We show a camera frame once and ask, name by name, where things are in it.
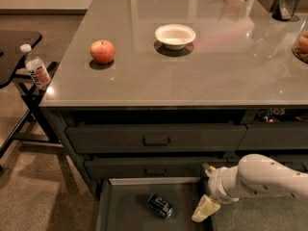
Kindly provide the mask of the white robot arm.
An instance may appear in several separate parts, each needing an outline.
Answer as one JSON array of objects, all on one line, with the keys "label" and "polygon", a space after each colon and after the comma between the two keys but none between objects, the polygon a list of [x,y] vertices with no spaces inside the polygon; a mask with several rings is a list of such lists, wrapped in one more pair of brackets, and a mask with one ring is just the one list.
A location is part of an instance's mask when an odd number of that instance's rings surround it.
[{"label": "white robot arm", "polygon": [[273,159],[249,154],[234,167],[203,165],[208,176],[208,194],[203,194],[192,214],[202,222],[217,212],[221,204],[241,198],[286,196],[308,203],[308,174],[285,167]]}]

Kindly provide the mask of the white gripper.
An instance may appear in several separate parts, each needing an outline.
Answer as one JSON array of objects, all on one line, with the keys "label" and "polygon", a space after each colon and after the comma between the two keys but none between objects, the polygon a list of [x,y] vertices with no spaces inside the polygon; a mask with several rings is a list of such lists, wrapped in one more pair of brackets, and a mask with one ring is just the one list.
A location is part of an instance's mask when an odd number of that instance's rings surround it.
[{"label": "white gripper", "polygon": [[226,176],[231,177],[231,187],[235,186],[235,177],[232,169],[228,167],[214,168],[204,163],[202,165],[205,174],[208,176],[208,191],[211,197],[204,194],[192,214],[194,222],[202,222],[220,209],[220,204],[228,204],[238,201],[237,197],[232,197],[225,186],[227,186]]}]

